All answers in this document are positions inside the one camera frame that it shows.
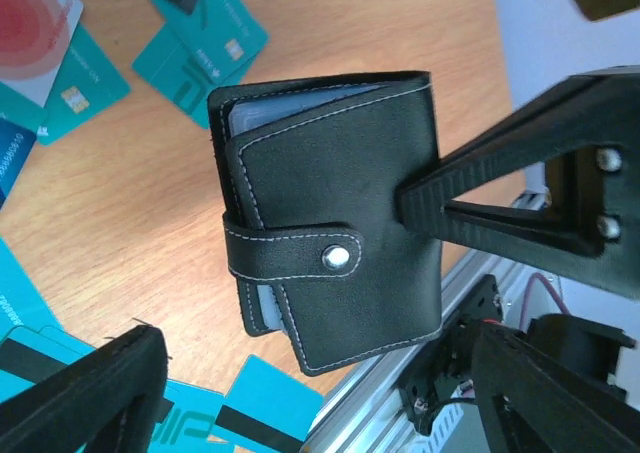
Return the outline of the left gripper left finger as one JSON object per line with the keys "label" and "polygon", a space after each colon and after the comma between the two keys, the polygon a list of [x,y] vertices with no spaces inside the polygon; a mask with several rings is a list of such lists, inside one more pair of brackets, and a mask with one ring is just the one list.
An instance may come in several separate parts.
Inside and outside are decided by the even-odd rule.
{"label": "left gripper left finger", "polygon": [[145,452],[165,390],[160,329],[138,325],[1,405],[3,452]]}

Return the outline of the teal card black stripe front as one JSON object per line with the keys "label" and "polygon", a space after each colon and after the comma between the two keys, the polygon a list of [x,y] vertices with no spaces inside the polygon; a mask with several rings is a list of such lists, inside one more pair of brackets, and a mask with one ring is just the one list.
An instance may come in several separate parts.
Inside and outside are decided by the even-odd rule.
{"label": "teal card black stripe front", "polygon": [[300,452],[324,397],[251,355],[224,397],[213,434],[253,452]]}

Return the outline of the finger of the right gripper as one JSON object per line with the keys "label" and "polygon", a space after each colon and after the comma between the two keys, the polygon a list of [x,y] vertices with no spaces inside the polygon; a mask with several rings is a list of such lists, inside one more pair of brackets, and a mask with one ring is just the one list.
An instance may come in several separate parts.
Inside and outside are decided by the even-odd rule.
{"label": "finger of the right gripper", "polygon": [[635,340],[589,320],[475,324],[471,377],[492,452],[636,452],[639,412],[608,379]]}

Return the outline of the black leather card holder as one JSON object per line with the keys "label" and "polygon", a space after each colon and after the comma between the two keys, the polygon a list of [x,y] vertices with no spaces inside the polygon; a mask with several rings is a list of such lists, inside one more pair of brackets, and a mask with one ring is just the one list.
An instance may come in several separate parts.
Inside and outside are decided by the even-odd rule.
{"label": "black leather card holder", "polygon": [[221,87],[207,99],[245,329],[318,376],[436,339],[441,242],[397,192],[439,159],[424,71]]}

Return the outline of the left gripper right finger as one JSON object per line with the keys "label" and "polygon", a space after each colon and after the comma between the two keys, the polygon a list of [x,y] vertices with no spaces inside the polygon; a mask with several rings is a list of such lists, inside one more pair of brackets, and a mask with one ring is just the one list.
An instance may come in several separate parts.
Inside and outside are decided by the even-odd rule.
{"label": "left gripper right finger", "polygon": [[409,230],[637,297],[638,67],[564,79],[398,201]]}

